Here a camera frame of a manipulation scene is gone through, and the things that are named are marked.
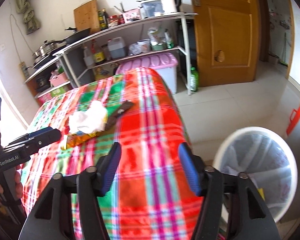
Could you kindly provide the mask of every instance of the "wok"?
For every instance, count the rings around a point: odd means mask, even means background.
[[[79,40],[82,40],[85,37],[88,37],[89,34],[90,34],[90,29],[91,28],[88,28],[88,29],[85,29],[85,30],[77,32],[77,28],[71,28],[71,27],[69,27],[68,29],[66,29],[66,31],[74,31],[74,34],[72,34],[69,37],[66,37],[62,41],[52,41],[50,43],[47,43],[47,45],[49,45],[49,44],[56,44],[56,43],[63,43],[63,42],[65,42],[66,44],[70,45],[70,44],[75,43],[75,42],[77,42]]]

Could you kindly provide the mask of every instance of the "bucket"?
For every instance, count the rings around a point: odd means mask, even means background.
[[[287,143],[262,127],[246,127],[231,134],[220,146],[213,166],[222,173],[249,175],[275,222],[288,210],[297,189],[297,164]],[[222,218],[228,221],[226,207]]]

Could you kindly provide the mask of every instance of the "plaid blanket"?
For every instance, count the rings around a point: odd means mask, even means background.
[[[85,111],[93,100],[111,114],[125,100],[135,105],[109,131],[80,146],[60,150],[58,143],[42,148],[22,167],[23,205],[29,213],[51,176],[80,173],[106,155],[113,142],[122,158],[111,190],[98,198],[111,239],[189,239],[202,198],[189,189],[178,159],[178,145],[188,141],[169,89],[152,69],[139,68],[100,80],[46,102],[28,132],[47,126],[65,133],[75,111]],[[82,239],[76,194],[72,197],[74,231]]]

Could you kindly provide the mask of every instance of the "kitchen shelf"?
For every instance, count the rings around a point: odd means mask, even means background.
[[[32,80],[35,76],[40,74],[42,71],[44,71],[47,67],[52,65],[53,63],[56,63],[59,60],[58,57],[55,57],[53,60],[50,60],[48,63],[44,64],[41,68],[39,68],[36,72],[34,72],[30,77],[26,79],[24,84],[28,83],[30,80]]]
[[[70,81],[64,82],[63,84],[58,85],[58,86],[56,86],[56,87],[50,87],[50,88],[46,89],[45,91],[43,91],[43,92],[37,94],[34,98],[37,99],[37,98],[39,98],[39,97],[42,97],[42,96],[44,96],[45,94],[48,94],[48,93],[50,93],[51,91],[53,91],[53,90],[55,90],[55,89],[58,89],[58,88],[61,88],[61,87],[65,86],[65,85],[67,85],[67,84],[70,84]]]
[[[83,38],[80,41],[72,43],[72,44],[66,46],[65,48],[59,50],[55,54],[53,54],[53,56],[60,57],[60,58],[64,59],[64,61],[66,63],[65,67],[69,70],[69,73],[71,74],[71,77],[69,77],[69,78],[71,78],[73,80],[71,85],[75,86],[75,87],[80,87],[79,79],[83,76],[84,73],[86,73],[86,71],[83,72],[79,76],[77,76],[74,73],[74,68],[71,65],[71,62],[69,61],[68,56],[67,56],[67,54],[71,50],[75,49],[78,46],[81,46],[82,44],[86,43],[87,41],[91,41],[93,39],[96,39],[96,38],[99,38],[99,37],[102,37],[102,36],[105,36],[105,35],[108,35],[110,33],[120,31],[120,30],[124,30],[124,29],[129,28],[129,27],[135,27],[135,26],[138,26],[138,25],[143,25],[143,24],[147,24],[147,23],[151,23],[151,22],[161,22],[161,21],[165,21],[165,20],[181,19],[183,41],[184,41],[184,45],[185,45],[184,48],[180,47],[180,46],[177,46],[175,48],[166,49],[166,50],[162,50],[162,51],[151,51],[151,52],[147,52],[147,53],[143,53],[143,54],[139,54],[139,55],[135,55],[135,56],[128,56],[128,57],[117,59],[117,60],[111,60],[111,61],[108,61],[108,62],[103,63],[103,64],[98,65],[98,66],[102,66],[102,65],[113,63],[113,62],[122,61],[122,60],[127,60],[127,59],[131,59],[131,58],[138,58],[138,57],[142,57],[142,56],[150,55],[150,54],[154,54],[154,53],[167,52],[167,51],[170,51],[170,50],[178,49],[186,56],[187,78],[185,80],[185,84],[186,84],[186,87],[187,87],[187,90],[188,90],[188,95],[191,95],[192,92],[190,90],[190,87],[187,85],[187,84],[190,83],[191,62],[190,62],[190,46],[189,46],[189,37],[188,37],[188,28],[187,28],[186,19],[189,18],[189,17],[196,16],[196,15],[198,15],[198,14],[196,14],[196,13],[176,13],[176,14],[164,15],[164,16],[160,16],[160,17],[152,17],[152,18],[147,18],[147,19],[143,19],[143,20],[138,20],[138,21],[134,21],[134,22],[121,24],[121,25],[118,25],[116,27],[113,27],[113,28],[110,28],[110,29],[92,34],[92,35],[90,35],[86,38]]]
[[[164,20],[174,20],[174,19],[180,19],[181,17],[193,17],[198,15],[197,13],[179,13],[179,14],[171,14],[171,15],[164,15],[164,16],[160,16],[160,17],[152,17],[152,18],[146,18],[143,20],[138,20],[138,21],[134,21],[134,22],[129,22],[129,23],[125,23],[125,24],[121,24],[118,25],[116,27],[110,28],[110,29],[106,29],[104,31],[101,32],[97,32],[94,33],[86,38],[83,38],[82,40],[79,40],[75,43],[72,43],[68,46],[66,46],[64,49],[59,50],[58,52],[56,52],[55,54],[53,54],[54,56],[56,55],[60,55],[63,53],[66,53],[68,51],[70,51],[71,49],[74,49],[77,46],[80,46],[82,44],[84,44],[87,41],[91,41],[93,39],[102,37],[104,35],[113,33],[113,32],[117,32],[129,27],[134,27],[134,26],[138,26],[138,25],[142,25],[142,24],[146,24],[146,23],[151,23],[151,22],[160,22],[160,21],[164,21]]]
[[[177,49],[183,50],[182,47],[176,46],[176,47],[174,47],[172,49],[164,49],[164,50],[158,50],[158,51],[144,52],[144,53],[140,53],[138,55],[133,55],[133,56],[127,56],[127,57],[123,57],[123,58],[113,59],[113,60],[107,61],[106,63],[100,64],[100,65],[97,65],[97,66],[94,66],[94,67],[88,68],[88,69],[93,69],[93,68],[96,68],[96,67],[101,67],[101,66],[104,66],[104,65],[108,65],[108,64],[111,64],[111,63],[115,63],[115,62],[119,62],[119,61],[124,61],[124,60],[128,60],[128,59],[134,59],[134,58],[138,58],[138,57],[144,57],[146,55],[165,53],[165,52],[169,52],[169,51],[177,50]]]

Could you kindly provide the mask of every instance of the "wooden cutting board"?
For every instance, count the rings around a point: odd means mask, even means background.
[[[90,34],[100,31],[97,0],[87,2],[74,9],[74,22],[78,31],[91,28]]]

